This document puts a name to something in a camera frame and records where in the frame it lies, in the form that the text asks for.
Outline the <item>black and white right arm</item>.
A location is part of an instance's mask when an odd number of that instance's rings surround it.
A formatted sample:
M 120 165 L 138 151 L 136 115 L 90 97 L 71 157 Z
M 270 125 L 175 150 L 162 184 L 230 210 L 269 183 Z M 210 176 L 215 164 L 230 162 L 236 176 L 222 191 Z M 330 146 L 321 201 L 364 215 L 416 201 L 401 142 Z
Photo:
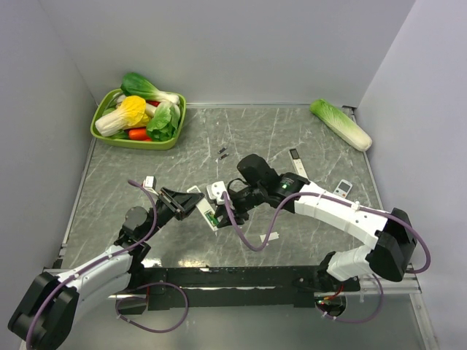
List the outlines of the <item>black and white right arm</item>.
M 361 246 L 331 252 L 320 264 L 320 285 L 330 291 L 363 274 L 399 282 L 407 273 L 417 238 L 405 211 L 371 209 L 334 195 L 298 174 L 278 174 L 256 154 L 242 159 L 237 169 L 245 185 L 240 191 L 228 189 L 224 182 L 207 186 L 209 199 L 216 203 L 219 227 L 239 228 L 248 220 L 249 210 L 267 203 L 277 211 L 311 217 L 353 236 Z

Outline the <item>green AAA battery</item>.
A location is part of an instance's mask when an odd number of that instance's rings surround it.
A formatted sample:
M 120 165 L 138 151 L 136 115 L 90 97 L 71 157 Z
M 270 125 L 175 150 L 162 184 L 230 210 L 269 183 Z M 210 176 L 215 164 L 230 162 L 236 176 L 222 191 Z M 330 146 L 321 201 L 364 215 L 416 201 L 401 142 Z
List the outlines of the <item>green AAA battery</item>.
M 215 217 L 213 217 L 212 215 L 207 215 L 207 219 L 213 224 L 213 225 L 217 225 L 217 220 Z

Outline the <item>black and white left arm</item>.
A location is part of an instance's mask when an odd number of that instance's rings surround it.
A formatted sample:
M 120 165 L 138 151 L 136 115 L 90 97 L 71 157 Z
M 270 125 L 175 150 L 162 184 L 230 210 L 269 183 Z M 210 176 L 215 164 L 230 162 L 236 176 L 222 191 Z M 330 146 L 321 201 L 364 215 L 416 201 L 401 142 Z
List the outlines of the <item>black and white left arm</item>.
M 147 241 L 171 219 L 188 217 L 204 199 L 200 192 L 143 190 L 151 208 L 135 206 L 125 215 L 117 240 L 81 266 L 57 275 L 39 274 L 8 322 L 27 349 L 57 349 L 73 324 L 117 292 L 138 292 L 146 277 Z

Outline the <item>white battery cover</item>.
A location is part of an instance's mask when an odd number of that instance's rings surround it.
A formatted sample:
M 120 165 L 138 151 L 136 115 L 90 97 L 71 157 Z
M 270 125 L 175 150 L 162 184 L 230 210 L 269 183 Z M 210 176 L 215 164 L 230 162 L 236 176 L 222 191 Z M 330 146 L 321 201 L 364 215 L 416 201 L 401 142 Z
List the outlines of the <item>white battery cover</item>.
M 268 241 L 277 240 L 278 238 L 279 238 L 278 232 L 272 232 L 269 234 Z M 261 242 L 264 242 L 266 240 L 266 234 L 260 235 L 260 240 Z

